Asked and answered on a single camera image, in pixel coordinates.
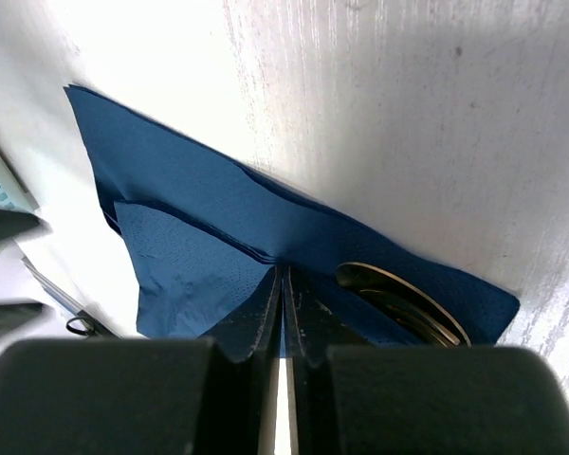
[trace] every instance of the white surface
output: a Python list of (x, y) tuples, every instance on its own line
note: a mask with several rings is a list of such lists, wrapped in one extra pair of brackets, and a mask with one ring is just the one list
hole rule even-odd
[(11, 244), (0, 254), (0, 303), (17, 300), (35, 300), (53, 308), (31, 322), (0, 337), (0, 354), (17, 340), (34, 337), (75, 337), (67, 332), (65, 324), (72, 317), (53, 300), (21, 262), (23, 253)]
[(274, 455), (291, 454), (291, 434), (289, 428), (288, 375), (286, 359), (278, 363), (278, 392), (276, 394), (276, 433), (274, 438)]
[(503, 342), (569, 398), (569, 0), (0, 1), (0, 144), (45, 243), (133, 333), (71, 81), (511, 290)]

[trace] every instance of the folded napkin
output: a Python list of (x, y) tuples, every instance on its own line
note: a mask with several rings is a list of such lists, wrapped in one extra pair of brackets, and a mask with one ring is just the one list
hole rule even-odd
[(302, 271), (321, 301), (376, 345), (419, 344), (340, 288), (344, 262), (372, 264), (439, 302), (474, 344), (494, 343), (519, 308), (505, 291), (421, 259), (198, 142), (86, 89), (65, 89), (101, 207), (139, 282), (138, 330), (196, 337), (247, 300), (274, 264)]

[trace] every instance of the black cable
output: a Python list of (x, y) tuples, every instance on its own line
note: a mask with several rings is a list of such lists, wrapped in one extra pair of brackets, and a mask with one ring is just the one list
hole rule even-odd
[[(77, 329), (76, 327), (71, 325), (77, 320), (79, 320), (84, 325), (85, 327), (84, 330)], [(68, 332), (72, 334), (80, 335), (81, 337), (91, 337), (95, 335), (95, 320), (87, 316), (76, 316), (75, 318), (72, 318), (67, 322), (65, 328), (67, 329)]]

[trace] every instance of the black plastic part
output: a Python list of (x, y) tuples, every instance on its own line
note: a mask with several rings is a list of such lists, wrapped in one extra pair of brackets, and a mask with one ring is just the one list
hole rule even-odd
[(284, 276), (289, 425), (293, 453), (335, 453), (338, 427), (326, 350), (333, 345), (369, 345), (321, 302), (303, 274), (289, 268)]
[[(279, 347), (280, 282), (270, 270), (212, 337), (11, 346), (0, 357), (0, 455), (257, 454)], [(236, 326), (247, 320), (239, 338)], [(235, 349), (224, 354), (217, 344)]]
[(0, 337), (38, 318), (46, 307), (37, 301), (0, 303)]
[(311, 377), (330, 405), (310, 420), (311, 447), (300, 439), (302, 455), (569, 455), (569, 409), (554, 376), (529, 351), (327, 351)]
[(41, 225), (40, 219), (31, 213), (0, 209), (0, 242)]

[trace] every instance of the textured white surface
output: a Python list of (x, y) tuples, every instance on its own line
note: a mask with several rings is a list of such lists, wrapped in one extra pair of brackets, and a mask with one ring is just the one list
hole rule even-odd
[(510, 290), (502, 342), (569, 398), (569, 0), (0, 1), (1, 146), (79, 286), (131, 325), (70, 81)]

